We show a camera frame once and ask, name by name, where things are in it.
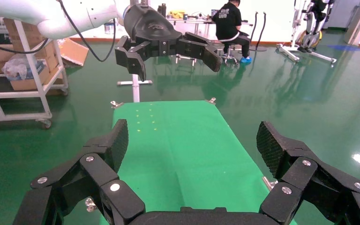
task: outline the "green floor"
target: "green floor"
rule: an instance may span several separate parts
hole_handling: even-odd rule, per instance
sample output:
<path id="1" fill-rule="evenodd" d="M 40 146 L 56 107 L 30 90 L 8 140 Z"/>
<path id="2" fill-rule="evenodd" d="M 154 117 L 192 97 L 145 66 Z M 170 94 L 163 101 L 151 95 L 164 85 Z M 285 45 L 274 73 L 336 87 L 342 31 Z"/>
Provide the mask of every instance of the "green floor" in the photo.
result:
<path id="1" fill-rule="evenodd" d="M 304 141 L 324 162 L 360 178 L 360 51 L 343 52 L 326 47 L 341 42 L 341 35 L 326 34 L 318 52 L 338 59 L 330 65 L 302 56 L 296 66 L 269 48 L 252 57 L 254 64 L 222 67 L 214 73 L 197 63 L 174 58 L 146 61 L 153 85 L 142 86 L 142 101 L 201 100 L 215 97 L 217 108 L 263 174 L 269 176 L 256 149 L 255 136 L 262 120 L 269 120 L 279 132 Z M 108 44 L 92 45 L 102 56 Z M 99 63 L 91 54 L 85 67 L 69 69 L 68 97 L 48 98 L 53 127 L 41 130 L 34 121 L 0 123 L 0 225 L 13 221 L 29 181 L 75 155 L 90 138 L 112 127 L 110 101 L 131 102 L 130 80 L 125 68 Z M 40 103 L 2 101 L 4 109 L 39 110 Z M 66 218 L 67 225 L 98 224 L 97 212 L 87 213 L 78 204 Z M 296 216 L 300 225 L 325 225 L 319 212 L 305 202 Z"/>

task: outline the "cable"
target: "cable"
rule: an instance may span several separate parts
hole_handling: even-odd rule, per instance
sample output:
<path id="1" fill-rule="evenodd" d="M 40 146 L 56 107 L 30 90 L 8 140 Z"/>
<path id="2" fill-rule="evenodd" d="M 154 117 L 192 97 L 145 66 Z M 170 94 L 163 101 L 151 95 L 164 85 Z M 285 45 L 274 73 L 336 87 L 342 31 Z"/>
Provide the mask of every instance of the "cable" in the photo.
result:
<path id="1" fill-rule="evenodd" d="M 16 53 L 16 54 L 33 54 L 36 52 L 39 52 L 42 48 L 44 48 L 45 44 L 47 43 L 48 39 L 45 39 L 43 44 L 36 50 L 34 51 L 30 51 L 30 52 L 20 52 L 20 51 L 15 51 L 15 50 L 11 50 L 11 49 L 7 49 L 7 48 L 2 48 L 0 47 L 0 50 L 4 50 L 6 52 L 10 52 L 10 53 Z"/>
<path id="2" fill-rule="evenodd" d="M 114 20 L 114 37 L 112 39 L 112 45 L 111 45 L 111 48 L 110 48 L 110 51 L 108 52 L 107 56 L 101 60 L 93 51 L 93 49 L 91 48 L 91 46 L 88 44 L 88 42 L 86 42 L 85 38 L 82 36 L 81 32 L 78 30 L 78 28 L 75 26 L 75 23 L 72 21 L 71 17 L 68 15 L 68 12 L 66 10 L 66 8 L 64 7 L 64 4 L 62 2 L 62 0 L 58 0 L 60 5 L 61 5 L 61 8 L 63 9 L 64 11 L 64 14 L 67 16 L 69 22 L 71 23 L 71 25 L 74 27 L 74 29 L 76 30 L 76 32 L 78 33 L 78 35 L 81 37 L 82 41 L 85 43 L 85 45 L 89 48 L 90 52 L 93 54 L 93 56 L 100 62 L 104 62 L 108 59 L 108 57 L 110 56 L 111 52 L 113 51 L 113 48 L 114 48 L 114 44 L 115 44 L 115 34 L 116 34 L 116 25 L 115 25 L 115 18 L 113 19 Z"/>
<path id="3" fill-rule="evenodd" d="M 253 27 L 252 36 L 250 36 L 250 42 L 252 42 L 253 34 L 255 33 L 255 29 L 256 29 L 256 26 L 257 26 L 257 14 L 258 14 L 258 12 L 256 11 L 256 13 L 255 13 L 255 26 Z"/>
<path id="4" fill-rule="evenodd" d="M 260 40 L 262 39 L 262 35 L 263 35 L 263 31 L 264 31 L 264 27 L 266 26 L 266 13 L 263 12 L 264 14 L 264 23 L 263 23 L 263 28 L 262 28 L 262 31 L 260 32 L 260 37 L 259 37 L 259 40 L 257 41 L 257 44 L 256 44 L 256 51 L 257 51 L 257 47 L 259 46 L 259 43 L 260 43 Z"/>

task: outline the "white metal shelf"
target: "white metal shelf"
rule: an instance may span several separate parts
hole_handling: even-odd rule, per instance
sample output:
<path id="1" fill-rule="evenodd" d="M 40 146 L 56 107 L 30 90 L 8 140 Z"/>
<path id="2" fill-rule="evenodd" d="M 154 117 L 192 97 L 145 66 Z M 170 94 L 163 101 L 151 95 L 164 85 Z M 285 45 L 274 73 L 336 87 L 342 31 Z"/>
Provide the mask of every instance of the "white metal shelf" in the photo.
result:
<path id="1" fill-rule="evenodd" d="M 23 25 L 20 21 L 15 21 L 16 28 L 18 30 L 20 40 L 22 42 L 24 51 L 28 52 L 31 51 L 30 45 L 28 43 L 27 37 L 24 32 Z M 57 60 L 59 62 L 58 70 L 54 74 L 54 76 L 51 78 L 48 84 L 43 85 L 41 80 L 39 79 L 39 74 L 37 71 L 37 68 L 35 64 L 33 63 L 33 55 L 34 54 L 27 54 L 27 60 L 30 65 L 30 69 L 32 71 L 32 74 L 34 76 L 34 81 L 37 86 L 37 90 L 32 91 L 7 91 L 7 92 L 0 92 L 0 99 L 2 98 L 40 98 L 44 112 L 43 113 L 21 113 L 21 114 L 9 114 L 6 115 L 3 112 L 2 107 L 0 106 L 0 121 L 10 121 L 10 120 L 36 120 L 41 121 L 44 124 L 46 124 L 46 127 L 50 127 L 51 121 L 49 120 L 52 117 L 52 113 L 50 112 L 50 108 L 46 99 L 46 93 L 50 89 L 61 89 L 65 92 L 68 90 L 68 80 L 67 80 L 67 74 L 64 69 L 63 61 L 61 59 L 60 54 L 60 48 L 57 43 L 57 40 L 51 40 L 49 39 L 46 44 L 53 42 L 54 49 L 56 52 Z M 38 49 L 43 43 L 38 44 L 35 46 L 32 50 Z M 57 80 L 57 78 L 62 75 L 63 84 L 54 84 L 54 82 Z"/>

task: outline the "green cloth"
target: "green cloth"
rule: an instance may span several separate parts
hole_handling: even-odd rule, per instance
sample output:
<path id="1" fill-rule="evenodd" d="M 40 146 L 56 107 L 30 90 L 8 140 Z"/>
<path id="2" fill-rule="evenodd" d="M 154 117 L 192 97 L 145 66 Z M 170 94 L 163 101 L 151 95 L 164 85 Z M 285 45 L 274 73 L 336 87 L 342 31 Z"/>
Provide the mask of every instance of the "green cloth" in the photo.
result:
<path id="1" fill-rule="evenodd" d="M 268 194 L 263 174 L 213 104 L 126 103 L 114 111 L 118 119 L 129 128 L 119 176 L 147 211 L 259 211 Z"/>

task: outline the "black pants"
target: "black pants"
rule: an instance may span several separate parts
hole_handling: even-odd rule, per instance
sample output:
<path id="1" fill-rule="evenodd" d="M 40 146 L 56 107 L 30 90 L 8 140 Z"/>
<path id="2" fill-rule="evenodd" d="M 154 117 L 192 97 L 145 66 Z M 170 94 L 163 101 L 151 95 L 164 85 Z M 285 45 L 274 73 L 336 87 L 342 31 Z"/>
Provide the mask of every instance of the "black pants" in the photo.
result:
<path id="1" fill-rule="evenodd" d="M 223 42 L 224 44 L 224 53 L 227 54 L 228 53 L 228 48 L 230 47 L 230 45 L 241 45 L 242 46 L 242 56 L 243 57 L 248 57 L 249 56 L 249 45 L 250 45 L 250 38 L 248 38 L 248 34 L 241 32 L 240 31 L 240 35 L 232 40 L 232 41 L 228 41 L 228 42 Z"/>

